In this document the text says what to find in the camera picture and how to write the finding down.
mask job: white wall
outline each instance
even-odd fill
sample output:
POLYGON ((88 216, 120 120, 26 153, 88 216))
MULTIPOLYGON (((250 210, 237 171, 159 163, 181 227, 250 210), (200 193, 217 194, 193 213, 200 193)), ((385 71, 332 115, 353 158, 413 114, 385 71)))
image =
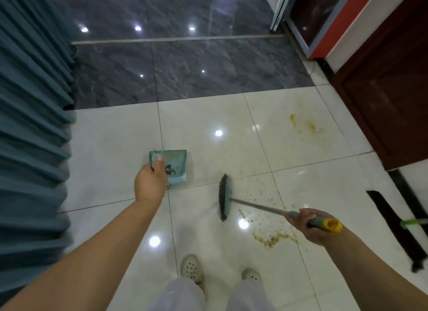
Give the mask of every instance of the white wall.
POLYGON ((403 0, 370 0, 326 60, 334 72, 351 57, 403 0))
POLYGON ((428 159, 406 165, 399 170, 428 212, 428 159))

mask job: hand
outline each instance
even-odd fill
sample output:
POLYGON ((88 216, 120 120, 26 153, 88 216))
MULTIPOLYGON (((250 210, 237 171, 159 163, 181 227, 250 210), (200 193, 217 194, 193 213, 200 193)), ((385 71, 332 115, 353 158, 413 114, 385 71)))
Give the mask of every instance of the hand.
POLYGON ((154 171, 150 163, 147 163, 137 174, 134 182, 135 200, 160 205, 167 185, 165 162, 163 157, 158 157, 154 162, 154 171))
POLYGON ((292 219, 288 214, 285 215, 285 218, 292 226, 303 233, 305 238, 310 242, 325 247, 326 244, 328 244, 336 236, 340 235, 340 233, 331 233, 322 229, 318 229, 317 227, 309 227, 308 222, 317 216, 322 218, 336 219, 334 216, 326 212, 312 208, 300 209, 300 215, 295 219, 292 219))

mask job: teal curtain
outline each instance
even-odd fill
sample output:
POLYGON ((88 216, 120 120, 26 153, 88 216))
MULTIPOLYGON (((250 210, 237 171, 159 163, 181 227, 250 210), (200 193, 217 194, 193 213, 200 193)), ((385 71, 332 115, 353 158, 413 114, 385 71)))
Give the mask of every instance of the teal curtain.
POLYGON ((49 0, 0 0, 0 305, 70 244, 55 213, 68 178, 72 38, 49 0))

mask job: metal threshold strip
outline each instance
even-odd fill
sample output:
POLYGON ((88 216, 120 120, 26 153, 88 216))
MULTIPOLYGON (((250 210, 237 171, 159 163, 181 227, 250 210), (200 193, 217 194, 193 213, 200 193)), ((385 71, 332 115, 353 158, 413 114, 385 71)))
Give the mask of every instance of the metal threshold strip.
POLYGON ((84 40, 72 42, 73 45, 108 44, 108 43, 144 43, 144 42, 172 42, 180 40, 211 40, 211 39, 239 39, 239 38, 279 38, 286 34, 264 35, 237 35, 237 36, 202 36, 202 37, 170 37, 170 38, 141 38, 141 39, 112 39, 112 40, 84 40))

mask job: shoe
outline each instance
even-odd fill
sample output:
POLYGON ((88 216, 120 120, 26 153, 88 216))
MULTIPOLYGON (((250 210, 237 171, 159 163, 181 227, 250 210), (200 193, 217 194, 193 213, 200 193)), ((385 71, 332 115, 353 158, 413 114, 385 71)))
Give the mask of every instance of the shoe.
POLYGON ((206 286, 205 286, 205 276, 204 269, 195 254, 188 254, 183 258, 180 268, 181 277, 190 278, 192 281, 198 285, 202 291, 204 291, 205 298, 208 297, 206 286))
POLYGON ((261 280, 259 272, 254 270, 253 268, 247 268, 242 272, 242 280, 244 279, 253 279, 255 281, 258 281, 260 285, 263 286, 263 281, 261 280))

